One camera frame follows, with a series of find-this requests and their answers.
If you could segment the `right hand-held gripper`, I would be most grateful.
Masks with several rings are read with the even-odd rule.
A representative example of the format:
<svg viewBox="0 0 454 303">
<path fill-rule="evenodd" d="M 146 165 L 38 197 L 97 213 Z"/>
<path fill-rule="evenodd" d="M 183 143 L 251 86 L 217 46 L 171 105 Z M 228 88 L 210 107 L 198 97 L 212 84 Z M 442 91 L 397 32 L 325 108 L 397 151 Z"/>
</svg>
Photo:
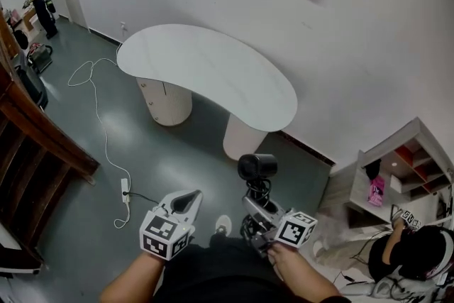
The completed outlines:
<svg viewBox="0 0 454 303">
<path fill-rule="evenodd" d="M 318 220 L 301 211 L 286 211 L 270 199 L 265 206 L 249 196 L 242 198 L 243 206 L 258 224 L 258 231 L 250 239 L 252 247 L 262 256 L 274 243 L 300 249 L 314 232 Z"/>
</svg>

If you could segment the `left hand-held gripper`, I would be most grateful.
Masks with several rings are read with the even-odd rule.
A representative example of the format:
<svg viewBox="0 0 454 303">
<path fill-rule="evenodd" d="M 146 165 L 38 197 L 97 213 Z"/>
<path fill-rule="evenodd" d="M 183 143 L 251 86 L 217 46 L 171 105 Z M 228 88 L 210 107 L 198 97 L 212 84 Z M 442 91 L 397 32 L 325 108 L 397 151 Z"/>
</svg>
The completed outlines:
<svg viewBox="0 0 454 303">
<path fill-rule="evenodd" d="M 145 215 L 140 226 L 140 248 L 166 261 L 181 253 L 195 232 L 202 201 L 198 189 L 167 194 Z"/>
</svg>

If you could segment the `person's right hand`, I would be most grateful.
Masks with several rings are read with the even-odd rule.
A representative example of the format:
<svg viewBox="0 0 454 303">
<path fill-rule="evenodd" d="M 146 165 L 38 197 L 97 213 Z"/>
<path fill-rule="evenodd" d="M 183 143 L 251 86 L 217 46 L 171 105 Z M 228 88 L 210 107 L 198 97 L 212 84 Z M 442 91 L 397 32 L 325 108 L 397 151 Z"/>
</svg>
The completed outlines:
<svg viewBox="0 0 454 303">
<path fill-rule="evenodd" d="M 273 244 L 268 249 L 268 257 L 277 269 L 279 269 L 279 267 L 286 261 L 286 252 L 287 250 L 282 244 Z"/>
</svg>

